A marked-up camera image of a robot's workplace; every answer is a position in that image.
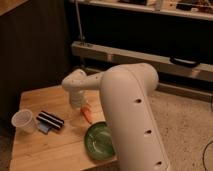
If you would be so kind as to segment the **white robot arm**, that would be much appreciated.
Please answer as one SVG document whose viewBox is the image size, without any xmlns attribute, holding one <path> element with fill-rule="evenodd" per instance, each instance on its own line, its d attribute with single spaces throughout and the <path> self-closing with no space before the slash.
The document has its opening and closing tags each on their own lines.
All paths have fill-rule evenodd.
<svg viewBox="0 0 213 171">
<path fill-rule="evenodd" d="M 77 69 L 62 87 L 74 108 L 86 90 L 98 90 L 121 171 L 172 171 L 148 94 L 158 85 L 156 69 L 146 63 L 123 64 L 88 76 Z"/>
</svg>

